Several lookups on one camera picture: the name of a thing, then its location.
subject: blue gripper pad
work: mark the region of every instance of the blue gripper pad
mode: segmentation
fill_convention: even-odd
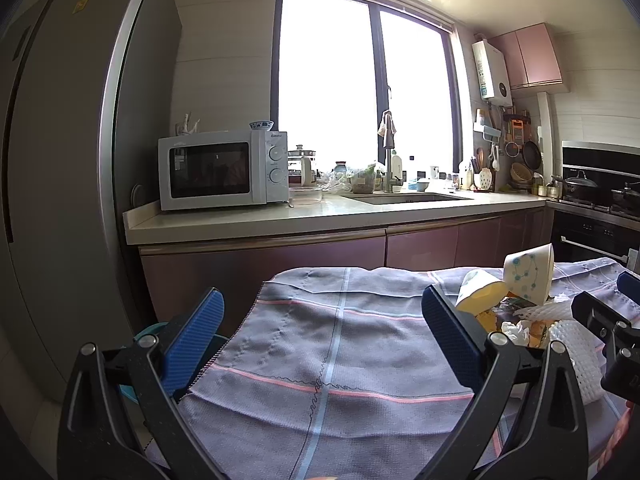
[[[164,354],[162,387],[169,396],[187,386],[224,314],[222,294],[212,288]]]
[[[457,311],[434,285],[424,289],[422,315],[458,382],[478,393],[484,384],[484,328],[468,312]]]
[[[640,280],[630,272],[620,272],[616,282],[618,290],[640,305]]]

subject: white countertop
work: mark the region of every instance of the white countertop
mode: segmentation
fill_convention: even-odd
[[[468,200],[371,205],[325,193],[318,204],[293,208],[279,203],[171,212],[160,211],[159,203],[154,202],[124,213],[124,224],[129,245],[167,244],[367,229],[540,207],[546,200],[511,193],[450,192],[430,186],[428,193],[433,192]],[[406,190],[402,194],[423,193]]]

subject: sink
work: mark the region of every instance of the sink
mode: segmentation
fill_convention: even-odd
[[[350,196],[352,200],[358,202],[366,202],[367,204],[411,204],[413,202],[440,202],[443,200],[469,200],[461,196],[444,195],[439,193],[396,193],[396,194],[380,194],[367,196]]]

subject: blue and white bowl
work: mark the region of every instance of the blue and white bowl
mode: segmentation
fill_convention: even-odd
[[[264,130],[268,132],[273,128],[273,121],[255,121],[254,123],[249,123],[252,130]]]

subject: paper cup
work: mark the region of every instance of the paper cup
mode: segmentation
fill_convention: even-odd
[[[477,316],[507,295],[507,285],[482,269],[470,270],[460,286],[456,309]]]
[[[554,273],[554,248],[543,245],[509,254],[504,259],[502,280],[509,291],[536,305],[545,304]]]

